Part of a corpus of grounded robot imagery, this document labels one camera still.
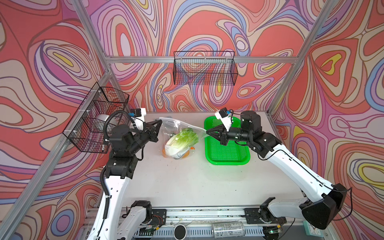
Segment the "clear zip top bag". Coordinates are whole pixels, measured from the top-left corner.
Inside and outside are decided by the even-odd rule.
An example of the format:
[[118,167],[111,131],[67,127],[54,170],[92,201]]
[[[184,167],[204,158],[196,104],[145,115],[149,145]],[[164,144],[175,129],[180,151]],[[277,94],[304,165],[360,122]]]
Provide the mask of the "clear zip top bag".
[[195,145],[208,136],[205,129],[183,121],[169,117],[160,117],[160,120],[159,137],[163,141],[161,153],[164,158],[187,158],[194,153]]

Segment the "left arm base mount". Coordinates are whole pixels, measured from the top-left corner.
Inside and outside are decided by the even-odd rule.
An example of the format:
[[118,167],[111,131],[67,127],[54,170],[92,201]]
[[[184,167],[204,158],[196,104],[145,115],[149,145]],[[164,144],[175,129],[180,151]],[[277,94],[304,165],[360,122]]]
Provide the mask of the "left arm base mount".
[[152,226],[160,227],[166,224],[166,216],[167,216],[167,210],[166,209],[154,209],[151,210],[150,214],[146,215],[146,218],[144,222],[141,224],[142,226]]

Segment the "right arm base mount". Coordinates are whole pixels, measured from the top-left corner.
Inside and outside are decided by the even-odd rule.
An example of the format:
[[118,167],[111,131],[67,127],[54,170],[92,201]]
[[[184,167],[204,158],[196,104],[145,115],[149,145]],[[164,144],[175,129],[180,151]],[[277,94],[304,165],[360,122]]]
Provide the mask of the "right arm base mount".
[[248,224],[284,225],[287,223],[285,217],[274,217],[266,208],[245,208],[242,215]]

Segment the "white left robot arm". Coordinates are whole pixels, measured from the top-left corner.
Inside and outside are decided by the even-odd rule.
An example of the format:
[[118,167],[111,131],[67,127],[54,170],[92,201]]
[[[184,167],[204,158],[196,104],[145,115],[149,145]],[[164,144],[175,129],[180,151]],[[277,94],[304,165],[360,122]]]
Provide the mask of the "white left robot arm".
[[125,191],[140,161],[136,154],[143,151],[147,143],[159,140],[161,125],[161,120],[143,123],[142,130],[118,125],[106,133],[112,150],[100,175],[103,198],[89,240],[130,240],[141,224],[152,220],[151,203],[138,200],[131,205],[123,222],[119,222]]

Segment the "toy napa cabbage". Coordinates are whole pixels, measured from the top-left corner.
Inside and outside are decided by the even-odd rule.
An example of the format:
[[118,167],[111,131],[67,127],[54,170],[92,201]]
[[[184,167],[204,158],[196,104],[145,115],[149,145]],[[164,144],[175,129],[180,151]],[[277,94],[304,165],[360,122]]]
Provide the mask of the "toy napa cabbage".
[[198,142],[198,134],[195,133],[192,128],[184,128],[167,141],[165,154],[169,157],[179,159]]

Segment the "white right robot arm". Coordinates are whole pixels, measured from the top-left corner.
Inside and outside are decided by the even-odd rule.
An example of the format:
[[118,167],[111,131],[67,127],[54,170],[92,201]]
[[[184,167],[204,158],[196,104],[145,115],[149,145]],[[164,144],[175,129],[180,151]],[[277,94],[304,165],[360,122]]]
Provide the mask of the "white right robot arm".
[[254,111],[240,114],[240,127],[233,127],[232,110],[223,108],[215,113],[222,123],[206,133],[226,146],[228,142],[242,142],[258,155],[283,171],[303,192],[297,200],[268,198],[259,208],[261,221],[271,222],[277,218],[306,220],[313,227],[325,230],[335,220],[348,194],[342,184],[332,184],[316,174],[292,154],[273,134],[264,132],[261,117]]

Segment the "green plastic basket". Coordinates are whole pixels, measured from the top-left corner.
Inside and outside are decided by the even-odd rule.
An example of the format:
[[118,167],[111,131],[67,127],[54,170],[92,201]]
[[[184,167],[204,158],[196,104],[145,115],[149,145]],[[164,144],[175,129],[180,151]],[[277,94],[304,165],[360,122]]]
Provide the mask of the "green plastic basket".
[[[215,116],[207,117],[204,120],[204,129],[210,130],[221,124],[222,121]],[[240,125],[240,119],[234,117],[232,127],[240,127]],[[220,141],[211,136],[205,138],[205,156],[211,164],[221,166],[245,165],[251,159],[248,146],[237,145],[234,141],[229,141],[224,146],[220,144]]]

